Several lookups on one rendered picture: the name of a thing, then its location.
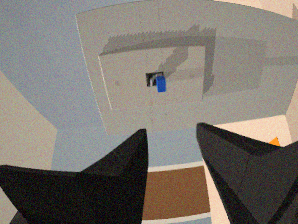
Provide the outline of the orange flat square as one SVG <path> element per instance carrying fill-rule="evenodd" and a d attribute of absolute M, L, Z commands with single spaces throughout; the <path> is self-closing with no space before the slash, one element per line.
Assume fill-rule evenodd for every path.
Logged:
<path fill-rule="evenodd" d="M 278 141 L 277 137 L 274 137 L 274 139 L 270 141 L 270 144 L 279 145 L 279 141 Z"/>

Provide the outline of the beige panel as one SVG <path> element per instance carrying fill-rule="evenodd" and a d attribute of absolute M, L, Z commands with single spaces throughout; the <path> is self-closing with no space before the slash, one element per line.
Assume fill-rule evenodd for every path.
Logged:
<path fill-rule="evenodd" d="M 76 14 L 106 133 L 286 115 L 298 81 L 298 20 L 216 0 L 141 0 Z M 156 77 L 165 76 L 166 92 Z"/>

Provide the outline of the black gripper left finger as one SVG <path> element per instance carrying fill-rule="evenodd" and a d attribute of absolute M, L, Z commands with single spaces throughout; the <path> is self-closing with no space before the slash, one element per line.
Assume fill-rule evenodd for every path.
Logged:
<path fill-rule="evenodd" d="M 76 224 L 141 224 L 146 172 L 140 129 L 81 172 L 0 165 L 0 186 L 17 210 Z"/>

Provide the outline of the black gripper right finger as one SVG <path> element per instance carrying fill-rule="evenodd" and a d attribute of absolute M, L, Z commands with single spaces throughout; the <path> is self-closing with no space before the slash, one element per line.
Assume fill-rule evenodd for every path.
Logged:
<path fill-rule="evenodd" d="M 206 123 L 196 139 L 230 224 L 273 224 L 298 186 L 298 141 L 281 147 Z"/>

